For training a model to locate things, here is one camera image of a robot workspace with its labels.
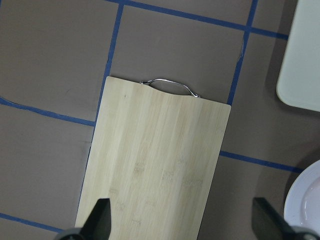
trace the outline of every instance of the cutting board handle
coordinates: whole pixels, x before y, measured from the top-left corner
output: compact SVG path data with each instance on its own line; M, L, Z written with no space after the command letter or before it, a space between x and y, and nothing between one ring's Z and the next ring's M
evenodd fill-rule
M166 83L171 83L171 84L176 84L176 85L182 86L182 87L184 87L184 88L186 88L188 90L188 92L191 94L191 96L194 96L195 98L200 98L200 96L198 94L194 93L193 91L190 90L189 87L187 87L186 85L184 85L184 84L182 84L180 82L158 78L158 79L149 80L149 81L141 81L140 83L143 84L143 85L150 85L150 84L152 84L152 83L154 83L156 81L162 81L162 82L166 82Z

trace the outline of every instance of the gray tile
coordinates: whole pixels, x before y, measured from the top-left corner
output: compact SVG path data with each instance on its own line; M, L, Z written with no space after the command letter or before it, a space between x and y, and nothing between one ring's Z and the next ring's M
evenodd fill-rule
M3 0L0 96L95 120L117 4Z
M111 75L131 81L165 78L226 103L243 32L125 7Z
M250 35L222 150L305 168L320 159L320 112L276 94L286 41Z
M138 2L246 25L251 0L139 0Z
M266 198L283 215L287 183L297 176L297 173L220 156L198 240L256 240L251 229L253 198Z
M289 34L298 0L259 0L253 26Z
M57 235L56 232L1 218L0 233L4 240L53 240Z
M0 105L0 213L75 223L93 127Z

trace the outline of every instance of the bamboo board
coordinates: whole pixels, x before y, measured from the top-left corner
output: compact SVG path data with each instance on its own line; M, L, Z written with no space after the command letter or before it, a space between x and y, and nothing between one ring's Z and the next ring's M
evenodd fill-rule
M230 109L107 77L75 225L110 198L110 240L196 240Z

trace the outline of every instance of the white plastic tray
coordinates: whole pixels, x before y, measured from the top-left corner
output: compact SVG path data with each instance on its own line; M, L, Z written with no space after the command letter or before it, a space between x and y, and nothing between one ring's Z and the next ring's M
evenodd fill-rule
M320 0L299 0L276 87L287 105L320 112Z

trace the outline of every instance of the black object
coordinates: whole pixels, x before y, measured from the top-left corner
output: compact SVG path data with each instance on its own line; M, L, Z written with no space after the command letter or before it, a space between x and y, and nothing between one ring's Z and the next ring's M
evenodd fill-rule
M320 240L311 232L295 232L263 197L253 198L251 224L258 240Z
M59 233L54 240L107 240L111 232L111 206L109 198L99 199L82 228Z

